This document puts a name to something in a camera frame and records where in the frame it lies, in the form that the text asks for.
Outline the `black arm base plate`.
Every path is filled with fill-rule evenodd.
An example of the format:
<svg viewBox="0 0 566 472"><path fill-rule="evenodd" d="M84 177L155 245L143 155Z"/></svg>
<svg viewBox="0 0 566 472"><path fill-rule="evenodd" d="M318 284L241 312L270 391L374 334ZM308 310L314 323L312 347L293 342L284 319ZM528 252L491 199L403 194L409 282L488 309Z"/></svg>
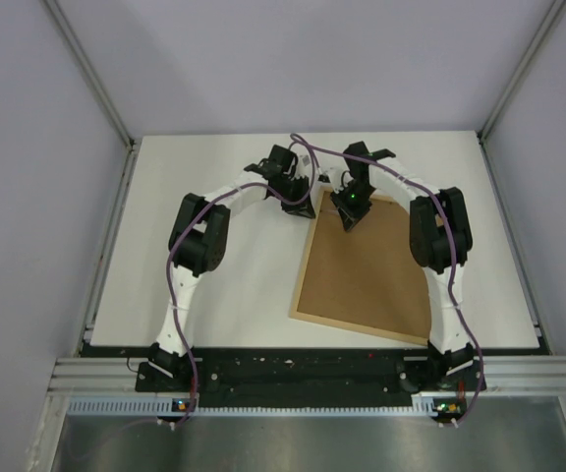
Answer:
<svg viewBox="0 0 566 472"><path fill-rule="evenodd" d="M138 392L196 393L204 405L380 404L422 391L474 391L485 386L473 347L436 349L196 348L166 354L152 345L140 363Z"/></svg>

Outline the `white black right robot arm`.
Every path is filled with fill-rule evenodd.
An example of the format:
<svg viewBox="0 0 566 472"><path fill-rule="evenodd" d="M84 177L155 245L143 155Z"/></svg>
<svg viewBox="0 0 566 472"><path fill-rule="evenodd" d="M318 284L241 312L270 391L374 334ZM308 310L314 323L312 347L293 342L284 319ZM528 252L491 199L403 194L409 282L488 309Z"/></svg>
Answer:
<svg viewBox="0 0 566 472"><path fill-rule="evenodd" d="M463 267L473 236L463 193L441 190L409 172L388 149L375 152L363 142L344 153L347 170L328 171L330 200L345 231L370 208L375 191L389 196L409 215L409 247L427 283L431 328L427 342L425 384L447 389L473 365L474 347L460 314Z"/></svg>

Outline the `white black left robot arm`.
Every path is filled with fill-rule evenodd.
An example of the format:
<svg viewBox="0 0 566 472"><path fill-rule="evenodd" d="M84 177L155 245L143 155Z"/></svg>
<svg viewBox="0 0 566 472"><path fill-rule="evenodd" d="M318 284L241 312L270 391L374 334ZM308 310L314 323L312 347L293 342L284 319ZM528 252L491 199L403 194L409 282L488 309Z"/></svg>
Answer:
<svg viewBox="0 0 566 472"><path fill-rule="evenodd" d="M273 197L292 215L314 218L311 191L319 164L275 145L229 184L203 196L184 196L173 224L165 275L169 302L162 328L150 346L148 363L170 389L185 387L198 372L188 337L190 307L202 277L216 270L226 253L231 219Z"/></svg>

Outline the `wooden picture frame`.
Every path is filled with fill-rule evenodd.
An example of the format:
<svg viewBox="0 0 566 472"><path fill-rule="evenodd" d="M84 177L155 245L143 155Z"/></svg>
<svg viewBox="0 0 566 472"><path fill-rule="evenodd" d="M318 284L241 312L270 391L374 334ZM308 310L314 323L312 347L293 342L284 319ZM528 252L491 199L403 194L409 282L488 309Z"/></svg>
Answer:
<svg viewBox="0 0 566 472"><path fill-rule="evenodd" d="M290 317L427 345L428 288L410 251L408 213L389 197L373 197L369 213L345 231L329 195L318 193Z"/></svg>

